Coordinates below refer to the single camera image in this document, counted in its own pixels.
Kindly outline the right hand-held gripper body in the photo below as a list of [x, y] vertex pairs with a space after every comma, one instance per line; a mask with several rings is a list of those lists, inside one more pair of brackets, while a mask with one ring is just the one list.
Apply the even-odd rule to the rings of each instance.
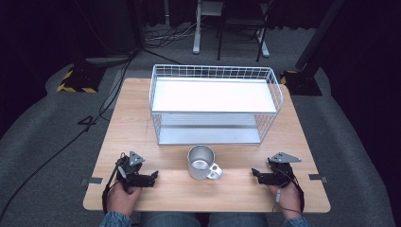
[[259, 177], [265, 177], [267, 185], [286, 187], [289, 183], [295, 182], [295, 175], [290, 164], [300, 162], [300, 158], [280, 151], [268, 158], [271, 173], [261, 173]]

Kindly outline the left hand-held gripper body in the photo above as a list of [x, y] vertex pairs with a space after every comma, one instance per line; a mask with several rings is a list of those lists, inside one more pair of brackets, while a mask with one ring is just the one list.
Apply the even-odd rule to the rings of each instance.
[[125, 190], [130, 187], [147, 187], [150, 175], [142, 175], [139, 173], [145, 159], [139, 154], [131, 151], [129, 155], [122, 153], [116, 161], [117, 180], [122, 183]]

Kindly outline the person's left hand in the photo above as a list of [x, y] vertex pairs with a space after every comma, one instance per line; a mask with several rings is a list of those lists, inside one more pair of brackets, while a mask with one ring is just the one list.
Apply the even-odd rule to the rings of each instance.
[[130, 216], [141, 193], [141, 187], [130, 187], [125, 190], [122, 183], [116, 183], [108, 194], [107, 211]]

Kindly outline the person's right hand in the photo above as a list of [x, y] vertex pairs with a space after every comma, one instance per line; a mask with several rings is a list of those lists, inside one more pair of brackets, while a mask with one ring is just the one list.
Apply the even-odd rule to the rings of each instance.
[[293, 183], [284, 188], [277, 185], [268, 185], [267, 188], [274, 197], [280, 194], [279, 205], [285, 219], [300, 218], [303, 215], [299, 192]]

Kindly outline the silver metal cup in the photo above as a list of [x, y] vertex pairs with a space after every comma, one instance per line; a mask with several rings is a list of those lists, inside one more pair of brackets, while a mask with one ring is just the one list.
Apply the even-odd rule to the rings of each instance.
[[188, 151], [188, 172], [196, 180], [218, 180], [222, 169], [215, 163], [215, 153], [205, 145], [197, 145]]

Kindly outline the person's legs in jeans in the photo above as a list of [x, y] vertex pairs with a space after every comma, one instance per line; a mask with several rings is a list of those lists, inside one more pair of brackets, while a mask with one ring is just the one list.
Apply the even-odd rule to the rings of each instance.
[[144, 212], [140, 227], [269, 227], [258, 213]]

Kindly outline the white metal stand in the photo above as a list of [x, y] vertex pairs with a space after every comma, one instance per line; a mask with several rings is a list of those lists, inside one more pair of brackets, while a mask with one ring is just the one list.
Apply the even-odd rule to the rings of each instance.
[[[199, 54], [201, 51], [201, 19], [205, 19], [207, 16], [218, 17], [218, 21], [216, 24], [216, 27], [218, 29], [218, 22], [220, 19], [221, 8], [222, 8], [222, 0], [197, 0], [196, 30], [195, 30], [195, 35], [194, 35], [193, 49], [192, 49], [192, 52], [194, 54]], [[250, 44], [249, 40], [247, 40], [247, 41], [230, 40], [230, 43]], [[269, 55], [270, 55], [270, 52], [267, 49], [266, 43], [264, 43], [263, 44], [263, 54], [261, 57], [267, 58]]]

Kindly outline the black slanted pole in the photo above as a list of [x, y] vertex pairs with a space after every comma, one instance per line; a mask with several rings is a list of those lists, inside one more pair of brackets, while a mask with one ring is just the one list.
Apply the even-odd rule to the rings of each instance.
[[334, 0], [328, 11], [325, 13], [322, 21], [316, 29], [314, 35], [307, 44], [304, 52], [297, 60], [295, 67], [298, 70], [304, 70], [311, 61], [313, 55], [317, 52], [319, 44], [322, 42], [325, 32], [331, 26], [336, 18], [345, 0]]

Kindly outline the black yellow striped base plate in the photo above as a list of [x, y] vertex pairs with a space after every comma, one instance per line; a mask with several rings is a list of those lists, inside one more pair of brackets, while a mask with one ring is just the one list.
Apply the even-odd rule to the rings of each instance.
[[97, 93], [105, 72], [105, 67], [89, 66], [81, 69], [71, 66], [63, 77], [57, 91]]
[[302, 72], [287, 70], [280, 73], [280, 81], [292, 96], [322, 96], [317, 81]]

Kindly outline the black metal chair frame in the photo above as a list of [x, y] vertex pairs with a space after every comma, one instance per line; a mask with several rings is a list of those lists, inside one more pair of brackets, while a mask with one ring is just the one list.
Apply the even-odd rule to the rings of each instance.
[[249, 40], [256, 41], [259, 61], [263, 54], [263, 44], [266, 38], [266, 29], [269, 11], [274, 0], [222, 0], [220, 19], [218, 22], [218, 56], [220, 60], [223, 43], [230, 40], [223, 39], [223, 31], [226, 29], [253, 30]]

